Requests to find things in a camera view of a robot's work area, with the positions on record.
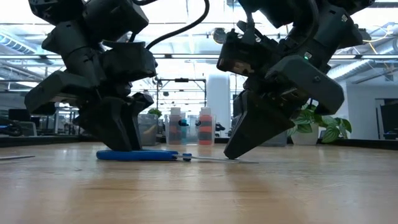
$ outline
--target ceiling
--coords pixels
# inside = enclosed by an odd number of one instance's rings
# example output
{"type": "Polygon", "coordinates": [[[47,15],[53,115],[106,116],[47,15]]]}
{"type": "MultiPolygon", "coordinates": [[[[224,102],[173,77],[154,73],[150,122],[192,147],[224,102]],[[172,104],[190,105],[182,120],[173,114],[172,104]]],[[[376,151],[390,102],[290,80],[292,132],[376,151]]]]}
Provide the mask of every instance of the ceiling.
{"type": "MultiPolygon", "coordinates": [[[[238,6],[231,7],[230,0],[210,0],[210,13],[205,21],[196,28],[182,33],[176,37],[167,39],[151,49],[155,54],[219,54],[221,45],[217,44],[212,38],[212,32],[215,28],[225,28],[230,30],[235,27],[235,23],[239,20],[246,20],[244,11],[238,6]]],[[[365,28],[368,33],[371,33],[373,38],[370,44],[358,46],[355,48],[348,48],[339,50],[337,55],[344,54],[382,54],[378,52],[380,47],[391,44],[392,40],[396,38],[398,32],[397,9],[394,8],[397,1],[382,0],[377,1],[379,5],[374,8],[362,10],[352,16],[355,23],[360,28],[365,28]]],[[[196,20],[204,11],[204,3],[198,0],[159,0],[147,6],[142,6],[142,9],[149,18],[150,25],[146,27],[137,37],[136,40],[144,41],[147,44],[156,39],[160,35],[166,34],[173,30],[179,29],[188,23],[196,20]]],[[[263,34],[270,38],[277,39],[284,38],[288,30],[292,26],[281,27],[275,29],[267,19],[259,12],[254,14],[256,27],[263,34]]],[[[30,11],[28,0],[13,0],[3,1],[0,7],[0,38],[5,36],[13,43],[24,46],[24,52],[33,52],[33,54],[51,54],[41,49],[40,45],[46,38],[47,34],[53,29],[53,26],[45,21],[35,17],[30,11]]],[[[21,49],[12,49],[10,45],[0,45],[1,54],[21,54],[21,49]]],[[[387,52],[389,54],[398,54],[398,52],[387,52]]],[[[45,78],[52,72],[64,69],[62,61],[52,60],[51,66],[48,63],[38,63],[38,61],[26,60],[8,60],[16,66],[20,66],[32,73],[38,74],[35,76],[31,73],[17,72],[15,77],[1,76],[5,79],[37,79],[38,77],[45,78]]],[[[159,66],[157,73],[160,78],[206,78],[208,74],[220,73],[215,67],[216,59],[213,60],[177,60],[177,59],[162,59],[158,60],[159,66]]],[[[396,70],[394,65],[396,61],[378,61],[377,63],[369,62],[368,69],[363,69],[354,75],[342,75],[336,71],[342,71],[347,63],[342,63],[337,60],[332,60],[330,65],[333,67],[331,72],[341,79],[342,77],[348,83],[355,85],[396,85],[398,84],[398,77],[396,77],[396,70]]],[[[238,76],[235,82],[234,75],[231,79],[231,89],[242,89],[244,78],[238,76]]],[[[15,84],[14,88],[29,88],[34,83],[24,83],[25,85],[15,84]]],[[[133,83],[133,90],[154,90],[152,80],[140,80],[133,83]]],[[[202,99],[203,86],[198,86],[196,83],[188,83],[181,85],[181,83],[169,83],[165,90],[190,90],[191,93],[184,95],[181,92],[176,92],[174,98],[191,98],[202,99]]]]}

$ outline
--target desk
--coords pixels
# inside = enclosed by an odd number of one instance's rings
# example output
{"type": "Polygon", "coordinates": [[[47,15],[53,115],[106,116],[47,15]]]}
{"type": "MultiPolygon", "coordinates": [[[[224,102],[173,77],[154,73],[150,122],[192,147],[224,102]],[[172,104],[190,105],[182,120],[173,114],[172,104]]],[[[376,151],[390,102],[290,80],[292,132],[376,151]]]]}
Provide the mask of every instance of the desk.
{"type": "MultiPolygon", "coordinates": [[[[180,147],[221,156],[223,147],[180,147]]],[[[398,152],[259,147],[222,162],[97,161],[100,143],[0,149],[1,223],[396,223],[398,152]]]]}

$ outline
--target white wall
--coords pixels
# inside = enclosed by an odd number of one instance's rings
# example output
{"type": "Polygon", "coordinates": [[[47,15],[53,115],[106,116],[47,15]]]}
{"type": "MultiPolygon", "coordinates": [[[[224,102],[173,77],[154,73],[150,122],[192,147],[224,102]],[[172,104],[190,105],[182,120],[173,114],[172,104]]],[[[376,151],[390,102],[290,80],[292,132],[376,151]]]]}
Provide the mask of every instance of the white wall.
{"type": "Polygon", "coordinates": [[[207,78],[207,104],[225,131],[220,137],[225,138],[231,126],[231,93],[229,73],[209,74],[207,78]]]}
{"type": "Polygon", "coordinates": [[[378,139],[376,99],[398,98],[398,86],[348,85],[347,97],[351,139],[378,139]]]}
{"type": "Polygon", "coordinates": [[[347,84],[346,84],[346,82],[339,82],[339,84],[343,88],[343,91],[344,91],[344,103],[341,105],[340,109],[336,112],[336,114],[333,117],[344,118],[344,119],[349,120],[347,84]]]}
{"type": "Polygon", "coordinates": [[[24,97],[19,93],[0,93],[0,110],[25,108],[24,97]]]}

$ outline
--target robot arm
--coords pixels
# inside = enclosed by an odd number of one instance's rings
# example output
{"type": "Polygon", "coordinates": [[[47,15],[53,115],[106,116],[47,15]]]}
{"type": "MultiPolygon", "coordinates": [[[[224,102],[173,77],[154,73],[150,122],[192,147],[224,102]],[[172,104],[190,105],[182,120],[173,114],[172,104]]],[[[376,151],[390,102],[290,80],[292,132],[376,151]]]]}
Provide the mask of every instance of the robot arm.
{"type": "Polygon", "coordinates": [[[226,36],[218,69],[247,76],[244,91],[235,99],[239,121],[224,151],[235,159],[294,126],[291,118],[310,98],[318,101],[316,114],[335,114],[344,102],[343,90],[326,76],[337,49],[363,44],[350,18],[374,0],[240,0],[248,22],[240,21],[240,38],[226,36]],[[279,43],[254,28],[251,13],[261,11],[275,26],[294,28],[279,43]]]}
{"type": "Polygon", "coordinates": [[[54,114],[57,102],[79,109],[73,122],[117,151],[141,149],[137,115],[150,96],[130,97],[131,82],[156,76],[156,61],[144,43],[115,42],[138,34],[149,21],[128,0],[34,0],[32,12],[55,25],[43,49],[62,56],[66,70],[51,74],[25,97],[32,114],[54,114]],[[101,42],[112,47],[104,51],[101,42]]]}

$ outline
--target potted plant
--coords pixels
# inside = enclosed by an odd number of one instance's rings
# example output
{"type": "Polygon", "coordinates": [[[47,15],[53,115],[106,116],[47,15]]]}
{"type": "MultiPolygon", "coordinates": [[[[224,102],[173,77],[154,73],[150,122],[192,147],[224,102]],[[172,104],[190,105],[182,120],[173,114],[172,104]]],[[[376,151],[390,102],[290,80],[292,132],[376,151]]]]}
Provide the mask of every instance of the potted plant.
{"type": "Polygon", "coordinates": [[[156,108],[152,108],[148,111],[148,114],[154,114],[157,115],[158,123],[157,123],[157,133],[162,133],[163,132],[163,121],[162,125],[159,124],[159,118],[162,116],[162,112],[156,108]]]}
{"type": "Polygon", "coordinates": [[[148,111],[148,114],[156,114],[158,118],[162,116],[162,112],[156,108],[152,108],[148,111]]]}
{"type": "Polygon", "coordinates": [[[348,138],[347,132],[352,132],[351,124],[347,119],[333,118],[315,114],[317,107],[305,104],[297,118],[293,119],[295,126],[287,131],[294,144],[316,145],[319,137],[319,127],[326,128],[322,137],[323,143],[330,143],[340,136],[348,138]]]}

